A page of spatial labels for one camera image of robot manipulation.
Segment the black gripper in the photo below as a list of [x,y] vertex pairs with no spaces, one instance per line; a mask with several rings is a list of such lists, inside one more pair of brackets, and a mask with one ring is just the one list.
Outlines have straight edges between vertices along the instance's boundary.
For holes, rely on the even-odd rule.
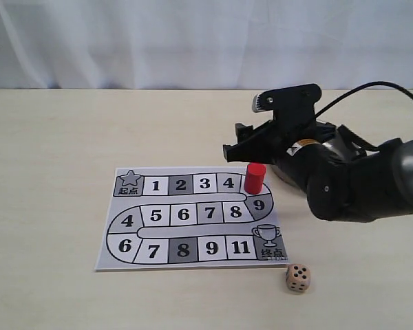
[[282,158],[290,156],[301,147],[323,145],[334,139],[334,124],[329,122],[317,120],[309,125],[299,124],[289,132],[281,132],[277,127],[271,127],[272,122],[265,122],[257,127],[236,123],[237,143],[222,145],[225,160],[278,165]]

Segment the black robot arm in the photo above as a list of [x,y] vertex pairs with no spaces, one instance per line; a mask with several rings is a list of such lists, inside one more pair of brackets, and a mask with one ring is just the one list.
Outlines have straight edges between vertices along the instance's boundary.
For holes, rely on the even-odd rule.
[[273,121],[254,129],[236,124],[237,143],[223,146],[228,162],[271,164],[306,195],[311,213],[326,221],[369,223],[413,215],[413,140],[388,140],[368,155],[345,159],[324,145],[334,125],[302,125],[280,133]]

